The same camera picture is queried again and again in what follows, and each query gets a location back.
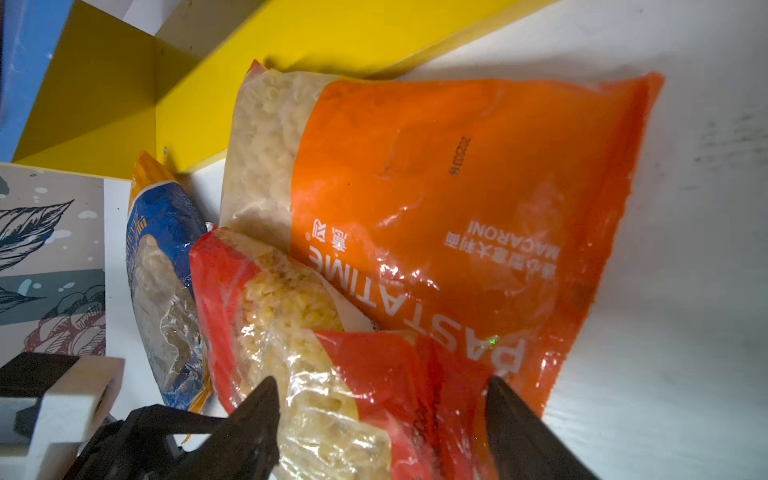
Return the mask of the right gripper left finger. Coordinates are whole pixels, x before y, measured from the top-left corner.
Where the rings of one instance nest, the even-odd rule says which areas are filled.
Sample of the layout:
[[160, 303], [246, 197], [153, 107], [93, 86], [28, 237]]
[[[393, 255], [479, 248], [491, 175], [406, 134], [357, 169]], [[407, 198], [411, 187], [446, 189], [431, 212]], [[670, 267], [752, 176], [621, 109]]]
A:
[[265, 378], [169, 479], [268, 479], [279, 463], [280, 401], [274, 377]]

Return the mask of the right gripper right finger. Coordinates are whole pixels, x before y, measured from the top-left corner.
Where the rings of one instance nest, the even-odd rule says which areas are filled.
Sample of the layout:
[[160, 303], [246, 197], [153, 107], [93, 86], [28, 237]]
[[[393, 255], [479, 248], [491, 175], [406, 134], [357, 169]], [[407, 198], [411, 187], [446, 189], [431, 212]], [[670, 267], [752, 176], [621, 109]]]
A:
[[500, 479], [597, 479], [498, 376], [489, 379], [485, 422]]

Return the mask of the red macaroni bag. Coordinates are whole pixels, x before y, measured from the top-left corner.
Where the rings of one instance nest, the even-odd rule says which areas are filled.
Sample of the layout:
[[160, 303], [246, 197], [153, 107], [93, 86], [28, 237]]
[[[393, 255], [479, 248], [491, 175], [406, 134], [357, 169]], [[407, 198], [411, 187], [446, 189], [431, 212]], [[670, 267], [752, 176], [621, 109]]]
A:
[[277, 385], [278, 479], [493, 479], [490, 370], [412, 331], [379, 331], [319, 273], [227, 228], [190, 254], [220, 404]]

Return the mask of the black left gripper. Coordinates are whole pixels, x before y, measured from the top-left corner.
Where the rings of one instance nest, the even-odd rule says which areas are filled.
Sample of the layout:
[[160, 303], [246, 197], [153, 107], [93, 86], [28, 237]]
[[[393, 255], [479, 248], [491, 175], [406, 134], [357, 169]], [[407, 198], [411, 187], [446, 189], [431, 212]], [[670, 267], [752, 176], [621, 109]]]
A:
[[163, 405], [136, 409], [100, 426], [63, 479], [159, 479], [186, 455], [177, 435], [211, 434], [222, 422]]

